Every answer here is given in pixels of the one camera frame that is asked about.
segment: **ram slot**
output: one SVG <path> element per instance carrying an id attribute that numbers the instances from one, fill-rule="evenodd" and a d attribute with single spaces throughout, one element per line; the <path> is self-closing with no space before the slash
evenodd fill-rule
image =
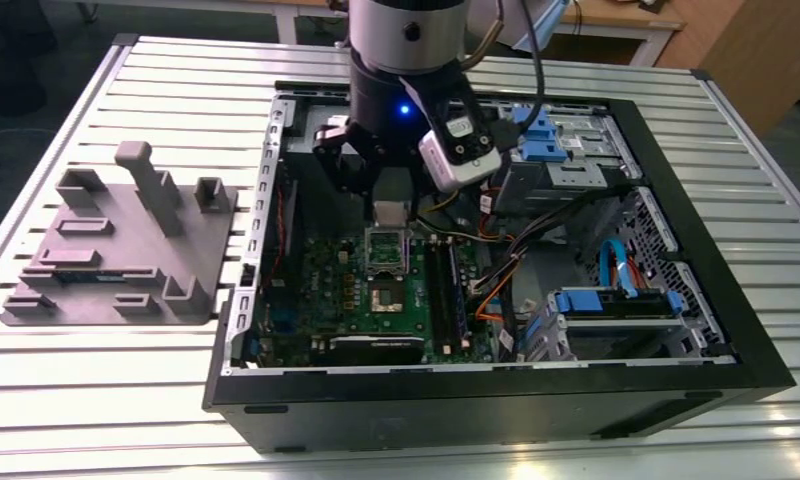
<path id="1" fill-rule="evenodd" d="M 459 351 L 461 337 L 456 324 L 449 245 L 440 241 L 427 244 L 424 269 L 427 271 L 433 350 L 440 355 L 451 355 Z"/>
<path id="2" fill-rule="evenodd" d="M 459 255 L 456 254 L 456 246 L 453 243 L 448 244 L 448 255 L 451 260 L 451 283 L 453 291 L 453 323 L 456 323 L 456 335 L 460 341 L 460 346 L 465 346 L 465 342 L 461 340 L 468 334 L 468 323 L 465 320 L 465 291 L 463 289 L 461 273 L 459 271 Z"/>

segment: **slotted aluminum surface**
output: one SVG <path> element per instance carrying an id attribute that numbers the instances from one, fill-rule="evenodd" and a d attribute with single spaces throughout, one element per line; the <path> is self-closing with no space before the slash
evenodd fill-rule
<path id="1" fill-rule="evenodd" d="M 216 322 L 201 327 L 9 328 L 0 323 L 0 474 L 146 478 L 800 478 L 800 201 L 711 85 L 688 72 L 545 65 L 548 92 L 633 100 L 799 386 L 647 439 L 261 456 L 201 411 Z M 333 49 L 144 37 L 113 47 L 0 229 L 0 311 L 61 202 L 68 165 L 128 181 L 116 144 L 146 140 L 176 182 L 240 189 L 261 158 L 273 82 L 344 82 Z M 489 59 L 480 89 L 531 93 L 527 61 Z M 242 237 L 230 236 L 229 255 Z M 233 284 L 226 262 L 221 290 Z"/>

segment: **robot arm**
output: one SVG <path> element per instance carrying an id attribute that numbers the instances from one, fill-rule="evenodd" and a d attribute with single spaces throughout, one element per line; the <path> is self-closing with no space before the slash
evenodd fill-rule
<path id="1" fill-rule="evenodd" d="M 553 29 L 568 0 L 548 3 L 563 8 L 545 8 L 547 17 L 536 22 L 543 30 Z M 487 121 L 464 75 L 497 37 L 500 19 L 481 51 L 460 61 L 467 0 L 355 0 L 347 7 L 351 113 L 344 126 L 327 126 L 317 133 L 314 154 L 336 188 L 363 195 L 365 204 L 384 167 L 409 170 L 419 195 L 429 184 L 425 165 L 436 188 L 452 192 L 497 171 L 500 152 L 517 145 L 523 132 L 507 119 Z M 549 34 L 537 29 L 532 43 Z M 340 160 L 344 143 L 364 160 L 359 170 Z"/>

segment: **black computer chassis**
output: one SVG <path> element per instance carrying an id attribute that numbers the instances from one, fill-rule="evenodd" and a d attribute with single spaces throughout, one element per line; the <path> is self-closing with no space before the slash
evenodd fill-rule
<path id="1" fill-rule="evenodd" d="M 345 91 L 345 86 L 297 86 Z M 513 99 L 528 101 L 527 96 Z M 224 416 L 260 452 L 644 436 L 723 404 L 752 402 L 795 385 L 636 105 L 599 98 L 548 100 L 608 106 L 677 240 L 680 260 L 695 272 L 729 339 L 724 353 L 737 363 L 221 376 L 224 311 L 202 407 Z"/>

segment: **green circuit board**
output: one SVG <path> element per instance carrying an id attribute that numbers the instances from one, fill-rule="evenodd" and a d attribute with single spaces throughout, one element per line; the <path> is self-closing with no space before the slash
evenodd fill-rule
<path id="1" fill-rule="evenodd" d="M 427 241 L 416 237 L 408 239 L 408 272 L 403 277 L 393 277 L 365 274 L 364 236 L 305 240 L 297 309 L 268 312 L 276 325 L 284 317 L 281 324 L 286 327 L 273 335 L 273 357 L 280 366 L 309 366 L 310 339 L 339 334 L 423 338 L 428 363 L 492 361 L 488 330 L 471 335 L 468 348 L 452 355 L 444 355 L 433 348 L 427 298 Z M 375 241 L 372 235 L 371 259 L 395 261 L 397 255 L 403 255 L 395 245 L 396 240 L 377 238 Z M 463 282 L 468 282 L 479 272 L 475 246 L 460 242 L 455 251 Z"/>

